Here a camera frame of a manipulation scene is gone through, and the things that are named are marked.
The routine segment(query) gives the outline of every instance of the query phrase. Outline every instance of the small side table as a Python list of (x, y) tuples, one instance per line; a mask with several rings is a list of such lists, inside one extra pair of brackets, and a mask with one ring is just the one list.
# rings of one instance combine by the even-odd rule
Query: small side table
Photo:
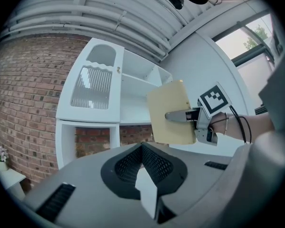
[(25, 194), (20, 186), (20, 182), (26, 177), (13, 169), (0, 171), (0, 180), (5, 190), (14, 195), (20, 201), (25, 197)]

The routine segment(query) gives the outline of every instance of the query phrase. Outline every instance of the tree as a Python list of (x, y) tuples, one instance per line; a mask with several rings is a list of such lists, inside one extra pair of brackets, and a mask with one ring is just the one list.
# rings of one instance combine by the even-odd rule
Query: tree
[[(262, 39), (265, 40), (268, 38), (267, 33), (265, 32), (265, 29), (258, 25), (258, 27), (254, 30), (254, 32)], [(244, 46), (247, 50), (250, 50), (251, 48), (254, 48), (257, 46), (257, 43), (251, 38), (247, 38), (247, 42), (244, 42)]]

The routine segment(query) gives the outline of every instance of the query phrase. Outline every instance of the white cabinet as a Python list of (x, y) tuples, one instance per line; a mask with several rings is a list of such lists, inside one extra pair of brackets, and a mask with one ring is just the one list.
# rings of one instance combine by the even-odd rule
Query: white cabinet
[(74, 160), (76, 127), (109, 128), (120, 146), (119, 125), (151, 124), (147, 93), (171, 74), (113, 43), (91, 39), (67, 76), (58, 108), (56, 154), (61, 169)]
[(57, 119), (117, 123), (124, 48), (91, 39), (69, 72), (57, 108)]

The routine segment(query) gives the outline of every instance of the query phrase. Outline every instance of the sky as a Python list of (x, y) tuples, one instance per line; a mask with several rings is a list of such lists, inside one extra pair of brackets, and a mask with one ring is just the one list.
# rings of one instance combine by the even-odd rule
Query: sky
[[(267, 33), (268, 37), (271, 37), (272, 25), (270, 14), (265, 15), (247, 24), (247, 27), (252, 30), (255, 30), (258, 25), (265, 29), (265, 32)], [(247, 41), (247, 38), (247, 34), (242, 30), (238, 29), (232, 32), (231, 34), (225, 36), (221, 40), (217, 41), (216, 43), (228, 55), (230, 59), (233, 59), (247, 51), (247, 49), (243, 45), (243, 43)]]

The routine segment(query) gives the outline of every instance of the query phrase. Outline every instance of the potted plant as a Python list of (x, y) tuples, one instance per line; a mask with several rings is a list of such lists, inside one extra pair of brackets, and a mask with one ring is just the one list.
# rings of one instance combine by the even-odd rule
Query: potted plant
[(9, 168), (6, 165), (6, 160), (9, 158), (9, 154), (6, 149), (0, 146), (0, 171), (7, 171)]

